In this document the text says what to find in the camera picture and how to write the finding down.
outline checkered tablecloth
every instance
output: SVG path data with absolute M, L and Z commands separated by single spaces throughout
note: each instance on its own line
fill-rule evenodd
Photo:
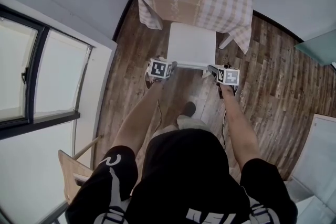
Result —
M 197 0 L 193 4 L 193 20 L 189 18 L 186 22 L 179 14 L 171 18 L 160 17 L 155 0 L 139 0 L 140 22 L 152 29 L 162 29 L 161 20 L 167 19 L 229 33 L 242 51 L 247 52 L 251 38 L 253 0 Z

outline baseboard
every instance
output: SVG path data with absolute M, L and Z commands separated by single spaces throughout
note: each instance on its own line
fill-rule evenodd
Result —
M 128 11 L 129 11 L 131 5 L 132 5 L 132 2 L 133 2 L 133 0 L 128 0 L 127 1 L 127 4 L 126 4 L 126 6 L 125 6 L 125 8 L 124 8 L 124 10 L 123 10 L 123 12 L 121 14 L 121 17 L 119 19 L 118 25 L 117 25 L 117 27 L 116 27 L 116 29 L 114 31 L 113 37 L 112 37 L 112 40 L 114 42 L 117 42 L 117 39 L 118 39 L 120 30 L 121 30 L 122 24 L 125 21 L 126 15 L 127 15 Z
M 117 42 L 117 38 L 119 35 L 119 32 L 121 30 L 122 24 L 125 21 L 125 17 L 127 15 L 127 12 L 129 11 L 131 5 L 132 5 L 133 0 L 128 0 L 126 7 L 124 11 L 122 12 L 122 15 L 120 17 L 120 20 L 118 22 L 117 28 L 115 29 L 114 35 L 113 35 L 113 41 Z M 279 28 L 281 31 L 295 39 L 297 42 L 302 43 L 304 42 L 303 39 L 299 38 L 297 35 L 295 35 L 292 31 L 288 30 L 285 26 L 282 26 L 281 24 L 277 23 L 276 21 L 272 20 L 271 18 L 265 16 L 264 14 L 261 14 L 260 12 L 257 12 L 256 10 L 253 10 L 253 15 L 268 22 L 269 24 L 272 24 L 273 26 Z

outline person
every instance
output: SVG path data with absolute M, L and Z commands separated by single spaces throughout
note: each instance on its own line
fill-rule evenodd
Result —
M 189 102 L 174 125 L 154 133 L 141 181 L 135 186 L 135 157 L 164 83 L 151 80 L 111 149 L 66 210 L 68 223 L 296 223 L 297 207 L 276 166 L 261 159 L 256 133 L 231 86 L 220 88 L 242 173 L 240 184 L 229 174 L 228 159 L 217 137 L 201 120 L 191 118 L 195 105 Z

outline window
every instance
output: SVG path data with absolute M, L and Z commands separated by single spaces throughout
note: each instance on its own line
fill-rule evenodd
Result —
M 0 6 L 0 140 L 79 118 L 91 50 Z

